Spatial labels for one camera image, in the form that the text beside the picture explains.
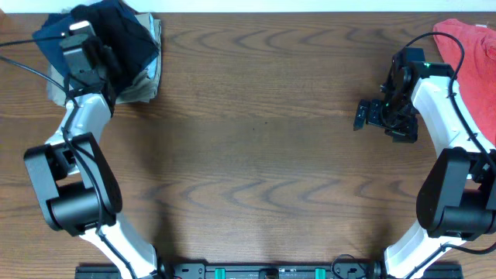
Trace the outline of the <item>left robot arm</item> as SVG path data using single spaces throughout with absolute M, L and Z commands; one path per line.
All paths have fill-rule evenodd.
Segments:
M 89 33 L 35 42 L 60 50 L 69 67 L 57 85 L 65 94 L 65 116 L 43 145 L 23 157 L 46 223 L 100 249 L 115 264 L 117 277 L 167 277 L 157 249 L 122 213 L 119 184 L 99 146 L 113 116 L 114 87 L 128 74 L 125 64 L 133 54 L 148 63 L 157 44 L 149 36 L 110 39 Z

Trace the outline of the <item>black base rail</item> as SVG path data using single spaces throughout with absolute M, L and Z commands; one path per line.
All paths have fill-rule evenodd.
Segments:
M 117 267 L 82 266 L 76 267 L 74 278 L 123 278 Z M 177 279 L 331 279 L 331 278 L 393 278 L 381 272 L 378 263 L 369 267 L 365 263 L 338 261 L 333 265 L 212 265 L 203 263 L 184 263 L 174 266 L 174 270 L 163 268 L 156 275 L 143 278 Z M 420 278 L 463 279 L 462 267 L 454 263 L 434 263 Z

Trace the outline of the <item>black t-shirt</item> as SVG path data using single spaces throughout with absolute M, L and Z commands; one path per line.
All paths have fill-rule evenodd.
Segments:
M 121 74 L 112 81 L 118 95 L 160 52 L 149 31 L 138 22 L 134 11 L 121 1 L 78 5 L 70 14 L 76 22 L 89 21 L 96 36 L 112 48 L 122 69 Z

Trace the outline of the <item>red t-shirt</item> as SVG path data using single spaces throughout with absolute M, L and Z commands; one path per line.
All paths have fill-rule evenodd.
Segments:
M 458 74 L 463 102 L 484 136 L 495 142 L 495 31 L 447 19 L 433 26 L 463 45 L 465 56 Z

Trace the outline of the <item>folded light blue garment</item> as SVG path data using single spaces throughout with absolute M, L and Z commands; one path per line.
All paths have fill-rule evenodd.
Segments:
M 146 67 L 147 77 L 149 79 L 154 79 L 156 72 L 157 72 L 158 65 L 159 65 L 159 59 L 156 57 Z

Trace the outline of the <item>folded navy blue garment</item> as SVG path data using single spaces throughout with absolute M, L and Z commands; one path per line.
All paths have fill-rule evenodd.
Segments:
M 61 33 L 69 30 L 71 24 L 76 23 L 70 13 L 50 14 L 40 30 L 33 34 L 33 39 L 55 69 L 62 75 L 69 72 L 69 67 L 64 61 L 63 52 L 60 48 L 60 41 L 56 38 Z

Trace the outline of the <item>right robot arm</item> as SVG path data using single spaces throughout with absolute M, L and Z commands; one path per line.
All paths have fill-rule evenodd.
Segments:
M 428 63 L 421 48 L 392 58 L 384 99 L 360 100 L 353 122 L 382 128 L 397 143 L 418 139 L 422 118 L 436 151 L 416 198 L 412 227 L 384 250 L 368 278 L 455 278 L 460 269 L 434 268 L 447 251 L 495 232 L 495 147 L 477 128 L 448 64 Z

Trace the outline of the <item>folded khaki garment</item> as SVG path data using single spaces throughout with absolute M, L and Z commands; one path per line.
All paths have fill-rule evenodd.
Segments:
M 161 51 L 161 20 L 155 19 L 151 13 L 142 13 L 135 15 L 135 17 L 138 22 L 149 31 L 150 36 L 155 40 Z M 147 77 L 145 68 L 135 77 L 132 84 L 119 94 L 116 99 L 116 104 L 131 102 L 148 103 L 152 98 L 157 96 L 162 67 L 161 54 L 158 54 L 157 58 L 159 59 L 159 65 L 154 79 L 149 79 Z M 52 65 L 48 67 L 48 76 L 60 84 L 63 83 L 62 75 Z M 65 93 L 60 89 L 57 89 L 55 85 L 47 84 L 46 92 L 48 99 L 53 101 L 56 105 L 65 106 Z

